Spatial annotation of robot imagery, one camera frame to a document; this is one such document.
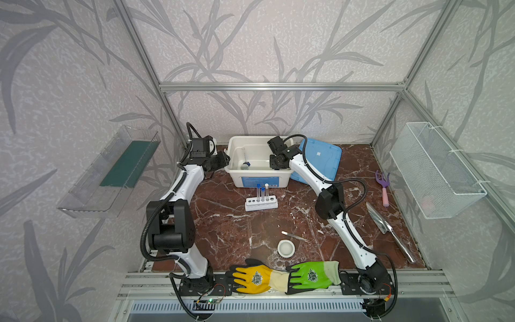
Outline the test tube cork stopper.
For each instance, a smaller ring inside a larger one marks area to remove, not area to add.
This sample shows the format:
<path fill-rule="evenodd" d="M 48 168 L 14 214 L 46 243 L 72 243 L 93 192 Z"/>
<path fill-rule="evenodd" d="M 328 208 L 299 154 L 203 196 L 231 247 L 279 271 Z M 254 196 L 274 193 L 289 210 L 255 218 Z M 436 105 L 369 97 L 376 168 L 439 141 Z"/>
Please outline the test tube cork stopper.
<path fill-rule="evenodd" d="M 269 193 L 269 184 L 266 183 L 264 186 L 264 200 L 269 201 L 270 200 L 270 193 Z"/>

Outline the white test tube rack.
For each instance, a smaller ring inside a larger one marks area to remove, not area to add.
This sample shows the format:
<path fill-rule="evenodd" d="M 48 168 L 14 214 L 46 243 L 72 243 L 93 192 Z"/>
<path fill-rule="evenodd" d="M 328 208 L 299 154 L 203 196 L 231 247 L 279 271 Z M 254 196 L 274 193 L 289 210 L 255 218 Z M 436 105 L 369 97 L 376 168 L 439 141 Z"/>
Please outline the white test tube rack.
<path fill-rule="evenodd" d="M 267 209 L 277 209 L 278 200 L 274 195 L 267 197 L 250 197 L 246 199 L 245 210 L 249 211 L 261 211 Z"/>

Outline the large white ceramic dish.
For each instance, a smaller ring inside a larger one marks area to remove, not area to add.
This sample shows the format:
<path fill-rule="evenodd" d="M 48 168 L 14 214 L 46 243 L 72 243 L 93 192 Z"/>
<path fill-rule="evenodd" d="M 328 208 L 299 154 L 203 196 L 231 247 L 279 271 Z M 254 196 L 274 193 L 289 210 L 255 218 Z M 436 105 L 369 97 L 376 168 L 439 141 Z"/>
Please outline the large white ceramic dish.
<path fill-rule="evenodd" d="M 292 258 L 295 254 L 296 247 L 290 240 L 280 240 L 277 246 L 279 255 L 283 258 Z"/>

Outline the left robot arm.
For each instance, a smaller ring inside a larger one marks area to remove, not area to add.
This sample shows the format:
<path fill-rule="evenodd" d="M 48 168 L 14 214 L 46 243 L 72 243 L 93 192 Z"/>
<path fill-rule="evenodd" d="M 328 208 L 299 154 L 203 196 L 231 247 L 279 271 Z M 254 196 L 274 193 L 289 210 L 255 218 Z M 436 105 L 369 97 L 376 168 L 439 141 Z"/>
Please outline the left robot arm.
<path fill-rule="evenodd" d="M 147 222 L 140 238 L 140 252 L 149 262 L 172 260 L 182 270 L 171 279 L 188 287 L 210 289 L 215 285 L 213 269 L 195 245 L 196 227 L 190 202 L 207 173 L 229 165 L 230 157 L 217 151 L 212 136 L 202 137 L 191 124 L 186 124 L 188 147 L 177 163 L 180 170 L 169 192 L 146 208 Z"/>

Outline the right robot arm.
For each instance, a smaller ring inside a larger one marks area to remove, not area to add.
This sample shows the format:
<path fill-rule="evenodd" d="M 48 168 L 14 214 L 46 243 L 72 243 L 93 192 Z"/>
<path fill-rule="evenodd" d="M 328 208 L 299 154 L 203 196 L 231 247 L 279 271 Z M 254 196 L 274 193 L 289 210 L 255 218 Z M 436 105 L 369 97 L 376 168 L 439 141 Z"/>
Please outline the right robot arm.
<path fill-rule="evenodd" d="M 359 178 L 331 181 L 316 169 L 304 155 L 307 149 L 297 146 L 287 146 L 286 141 L 292 138 L 273 137 L 268 140 L 271 149 L 270 168 L 274 170 L 291 169 L 308 183 L 317 195 L 315 210 L 321 219 L 328 221 L 330 226 L 338 233 L 354 260 L 355 267 L 360 276 L 360 287 L 366 293 L 378 292 L 382 285 L 388 283 L 392 286 L 392 293 L 397 294 L 397 275 L 388 273 L 380 257 L 390 256 L 369 249 L 350 220 L 350 211 L 365 201 L 367 185 Z M 343 183 L 356 182 L 363 187 L 361 197 L 351 205 L 345 203 Z"/>

